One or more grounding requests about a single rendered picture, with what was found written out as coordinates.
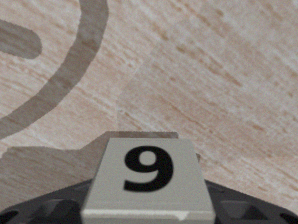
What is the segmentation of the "grey number cube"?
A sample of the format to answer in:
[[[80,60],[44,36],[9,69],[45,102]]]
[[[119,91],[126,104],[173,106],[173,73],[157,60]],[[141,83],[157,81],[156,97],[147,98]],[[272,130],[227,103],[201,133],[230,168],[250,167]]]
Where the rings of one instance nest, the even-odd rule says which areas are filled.
[[[214,224],[190,139],[109,138],[81,212],[82,224]]]

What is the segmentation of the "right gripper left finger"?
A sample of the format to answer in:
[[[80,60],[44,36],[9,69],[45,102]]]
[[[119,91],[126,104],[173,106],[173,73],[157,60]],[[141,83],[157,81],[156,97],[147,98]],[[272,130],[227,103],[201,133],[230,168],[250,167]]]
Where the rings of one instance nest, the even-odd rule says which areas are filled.
[[[80,212],[92,180],[15,204],[0,215],[18,211],[6,224],[82,224]]]

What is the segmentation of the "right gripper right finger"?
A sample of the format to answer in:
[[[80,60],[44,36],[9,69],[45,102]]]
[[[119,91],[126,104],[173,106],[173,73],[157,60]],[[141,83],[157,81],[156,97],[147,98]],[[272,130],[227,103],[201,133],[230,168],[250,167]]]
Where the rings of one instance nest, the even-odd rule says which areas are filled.
[[[280,213],[298,218],[286,208],[204,180],[216,214],[214,224],[289,224]]]

